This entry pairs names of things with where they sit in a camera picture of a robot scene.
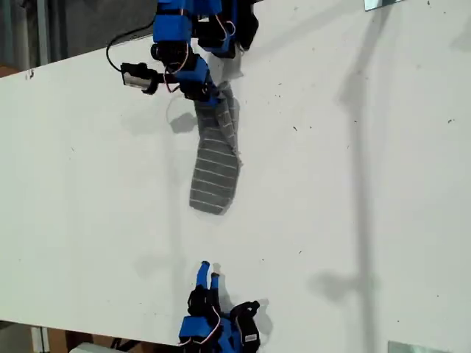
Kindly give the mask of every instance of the robotic hand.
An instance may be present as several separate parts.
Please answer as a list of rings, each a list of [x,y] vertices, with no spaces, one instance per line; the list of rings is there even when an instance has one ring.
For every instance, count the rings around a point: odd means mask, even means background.
[[[121,72],[125,85],[140,88],[144,93],[154,94],[158,84],[165,83],[170,93],[179,88],[187,99],[215,107],[219,91],[208,64],[193,52],[191,39],[199,38],[198,44],[217,57],[233,59],[236,46],[246,51],[252,44],[258,29],[253,4],[259,1],[157,0],[157,12],[149,25],[153,25],[155,43],[151,55],[162,62],[165,72],[159,74],[145,63],[123,63],[121,70],[111,61],[110,64]],[[107,55],[112,44],[113,41],[107,47]],[[169,84],[173,83],[179,86],[171,90]]]
[[[211,274],[208,289],[209,263],[203,261],[196,276],[196,287],[188,299],[189,316],[183,318],[180,346],[185,352],[255,353],[260,336],[253,317],[258,302],[246,302],[222,313],[219,306],[219,275]]]

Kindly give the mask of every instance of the robot finger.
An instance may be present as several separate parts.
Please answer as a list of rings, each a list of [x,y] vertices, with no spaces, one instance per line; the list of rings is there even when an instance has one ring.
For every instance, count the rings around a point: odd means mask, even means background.
[[[201,285],[204,289],[208,289],[208,271],[209,262],[203,261],[196,275],[196,286]]]
[[[221,306],[219,305],[219,274],[215,272],[211,274],[210,303],[218,313],[221,312]]]

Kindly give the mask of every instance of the metal plate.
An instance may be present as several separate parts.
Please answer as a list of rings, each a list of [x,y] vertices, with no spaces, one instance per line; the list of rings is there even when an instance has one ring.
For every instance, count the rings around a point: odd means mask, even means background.
[[[370,11],[378,7],[393,5],[401,0],[365,0],[365,11]]]
[[[414,346],[412,344],[399,343],[394,341],[388,342],[388,353],[449,353],[439,351],[438,349]]]

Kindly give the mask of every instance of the gray striped sock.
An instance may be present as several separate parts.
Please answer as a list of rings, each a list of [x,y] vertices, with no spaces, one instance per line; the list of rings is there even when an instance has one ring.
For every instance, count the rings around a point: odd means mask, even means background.
[[[221,102],[216,107],[194,103],[199,144],[190,192],[190,206],[215,215],[223,213],[233,200],[240,169],[238,104],[228,82],[219,89]]]

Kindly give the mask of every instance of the white table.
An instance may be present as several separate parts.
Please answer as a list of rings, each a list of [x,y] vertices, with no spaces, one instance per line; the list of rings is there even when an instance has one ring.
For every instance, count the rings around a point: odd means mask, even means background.
[[[223,306],[263,299],[262,352],[469,352],[471,2],[256,11],[222,217],[188,206],[179,94],[124,87],[102,50],[0,80],[0,318],[176,343],[206,259]]]

